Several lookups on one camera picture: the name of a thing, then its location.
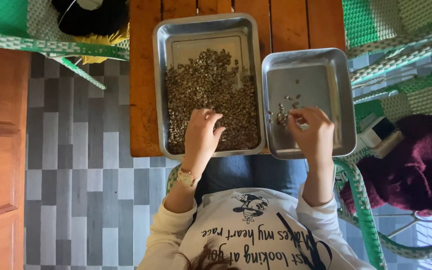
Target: rectangular metal tray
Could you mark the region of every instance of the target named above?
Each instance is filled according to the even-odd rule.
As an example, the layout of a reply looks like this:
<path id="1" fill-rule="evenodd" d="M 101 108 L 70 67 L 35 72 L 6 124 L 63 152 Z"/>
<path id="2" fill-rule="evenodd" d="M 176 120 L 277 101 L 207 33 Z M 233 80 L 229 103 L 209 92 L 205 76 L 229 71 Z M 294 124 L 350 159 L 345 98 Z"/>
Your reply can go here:
<path id="1" fill-rule="evenodd" d="M 249 69 L 255 86 L 256 109 L 258 112 L 258 146 L 215 152 L 213 157 L 252 155 L 259 153 L 265 146 L 265 127 L 263 113 L 263 92 L 261 88 L 261 58 L 259 52 L 258 29 L 255 19 L 246 13 L 226 13 L 217 15 L 187 17 L 160 22 L 153 31 L 154 78 L 159 133 L 159 148 L 165 156 L 178 160 L 183 155 L 172 154 L 168 149 L 168 96 L 166 91 L 166 68 L 173 64 L 188 64 L 188 58 L 197 58 L 201 51 L 211 48 L 216 51 L 225 49 L 240 65 Z M 237 75 L 242 86 L 243 71 Z"/>
<path id="2" fill-rule="evenodd" d="M 279 103 L 286 113 L 295 101 L 298 108 L 317 106 L 323 110 L 335 125 L 333 156 L 348 155 L 356 147 L 348 59 L 343 51 L 324 48 L 272 53 L 262 62 L 262 91 L 268 147 L 275 158 L 304 158 L 289 130 L 277 124 Z"/>

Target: woman's left hand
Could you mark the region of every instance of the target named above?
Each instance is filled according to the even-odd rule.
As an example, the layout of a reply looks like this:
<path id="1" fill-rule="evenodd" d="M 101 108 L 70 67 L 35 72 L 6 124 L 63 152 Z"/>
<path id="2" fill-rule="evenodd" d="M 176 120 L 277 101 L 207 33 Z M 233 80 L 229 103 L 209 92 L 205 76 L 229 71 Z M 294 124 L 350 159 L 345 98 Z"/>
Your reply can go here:
<path id="1" fill-rule="evenodd" d="M 226 129 L 219 127 L 214 132 L 216 121 L 223 117 L 207 108 L 194 109 L 186 129 L 184 158 L 181 168 L 191 172 L 194 178 L 203 174 L 209 159 L 218 146 L 219 138 Z"/>

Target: woven plastic chair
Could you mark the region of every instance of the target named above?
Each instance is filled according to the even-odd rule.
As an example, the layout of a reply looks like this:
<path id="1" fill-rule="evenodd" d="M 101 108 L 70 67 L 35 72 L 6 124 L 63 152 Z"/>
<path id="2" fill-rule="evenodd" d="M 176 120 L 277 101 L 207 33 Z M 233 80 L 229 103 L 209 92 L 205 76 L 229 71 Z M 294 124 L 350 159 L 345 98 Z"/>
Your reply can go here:
<path id="1" fill-rule="evenodd" d="M 0 48 L 42 53 L 101 89 L 106 86 L 65 57 L 88 55 L 129 60 L 128 40 L 117 46 L 72 40 L 72 36 L 59 30 L 58 12 L 51 0 L 0 0 Z"/>
<path id="2" fill-rule="evenodd" d="M 426 77 L 413 78 L 370 92 L 357 97 L 355 101 L 364 101 L 383 94 L 386 94 L 386 97 L 358 103 L 354 106 L 358 133 L 361 132 L 358 123 L 371 114 L 374 114 L 375 117 L 386 116 L 391 122 L 412 114 L 432 114 L 432 73 Z M 339 192 L 344 187 L 345 182 L 349 181 L 356 206 L 356 215 L 352 215 L 344 204 L 341 204 L 341 207 L 338 209 L 339 217 L 361 229 L 369 261 L 377 269 L 386 269 L 381 246 L 405 258 L 431 259 L 432 245 L 412 247 L 399 244 L 390 239 L 407 227 L 421 222 L 414 212 L 410 214 L 414 220 L 393 233 L 384 235 L 376 230 L 363 177 L 356 167 L 356 163 L 360 159 L 369 156 L 367 150 L 368 148 L 365 148 L 349 156 L 334 159 L 338 167 L 334 189 L 339 196 Z"/>
<path id="3" fill-rule="evenodd" d="M 343 11 L 349 59 L 385 52 L 353 85 L 432 55 L 432 0 L 343 0 Z"/>

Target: blue jeans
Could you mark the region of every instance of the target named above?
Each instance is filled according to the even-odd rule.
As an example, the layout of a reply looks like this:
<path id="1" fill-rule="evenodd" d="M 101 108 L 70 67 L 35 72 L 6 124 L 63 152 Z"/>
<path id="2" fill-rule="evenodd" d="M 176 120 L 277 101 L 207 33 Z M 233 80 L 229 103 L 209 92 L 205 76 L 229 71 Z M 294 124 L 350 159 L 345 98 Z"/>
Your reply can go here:
<path id="1" fill-rule="evenodd" d="M 271 155 L 213 157 L 198 183 L 195 199 L 233 188 L 261 187 L 295 198 L 308 173 L 304 159 L 279 160 Z"/>

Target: cartoon print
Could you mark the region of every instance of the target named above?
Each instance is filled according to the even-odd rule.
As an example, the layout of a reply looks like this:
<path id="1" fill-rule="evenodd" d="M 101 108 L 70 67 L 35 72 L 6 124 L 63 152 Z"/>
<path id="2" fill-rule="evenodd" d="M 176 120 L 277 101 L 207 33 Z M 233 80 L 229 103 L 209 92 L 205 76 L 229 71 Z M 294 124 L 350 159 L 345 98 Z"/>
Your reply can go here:
<path id="1" fill-rule="evenodd" d="M 246 222 L 246 224 L 255 221 L 253 218 L 261 216 L 263 210 L 266 210 L 268 206 L 268 200 L 266 198 L 255 194 L 242 194 L 232 196 L 231 198 L 235 198 L 243 203 L 241 207 L 233 208 L 233 211 L 236 213 L 242 212 L 244 215 L 243 221 Z"/>

